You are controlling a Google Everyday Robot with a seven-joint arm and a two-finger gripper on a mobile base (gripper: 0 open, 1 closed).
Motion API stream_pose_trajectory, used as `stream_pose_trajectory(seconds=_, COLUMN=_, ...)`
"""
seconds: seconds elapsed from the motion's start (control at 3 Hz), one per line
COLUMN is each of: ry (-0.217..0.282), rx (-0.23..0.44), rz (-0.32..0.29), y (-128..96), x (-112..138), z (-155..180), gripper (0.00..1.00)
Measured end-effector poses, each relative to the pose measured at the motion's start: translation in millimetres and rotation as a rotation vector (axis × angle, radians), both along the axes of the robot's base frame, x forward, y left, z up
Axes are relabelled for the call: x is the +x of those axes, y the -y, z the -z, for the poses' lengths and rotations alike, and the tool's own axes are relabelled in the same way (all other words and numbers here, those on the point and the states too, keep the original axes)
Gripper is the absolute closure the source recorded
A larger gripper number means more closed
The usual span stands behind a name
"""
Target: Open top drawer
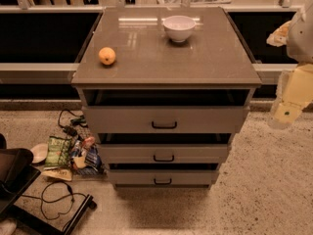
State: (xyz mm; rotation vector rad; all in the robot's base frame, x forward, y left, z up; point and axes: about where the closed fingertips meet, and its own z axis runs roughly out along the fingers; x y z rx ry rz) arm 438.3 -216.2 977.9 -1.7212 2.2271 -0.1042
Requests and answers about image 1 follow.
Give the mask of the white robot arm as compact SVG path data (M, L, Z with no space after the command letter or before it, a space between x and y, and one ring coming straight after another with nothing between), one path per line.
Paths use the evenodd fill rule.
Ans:
M294 70L285 70L279 77L268 120L272 128L285 129L313 101L313 3L301 7L290 21L269 35L266 43L286 45L288 56L297 61Z

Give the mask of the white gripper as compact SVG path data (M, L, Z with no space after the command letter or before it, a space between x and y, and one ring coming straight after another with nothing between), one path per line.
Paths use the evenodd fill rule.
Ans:
M301 115L299 106L313 101L313 65L299 63L294 70L283 70L278 81L277 99L270 110L268 125L286 129Z

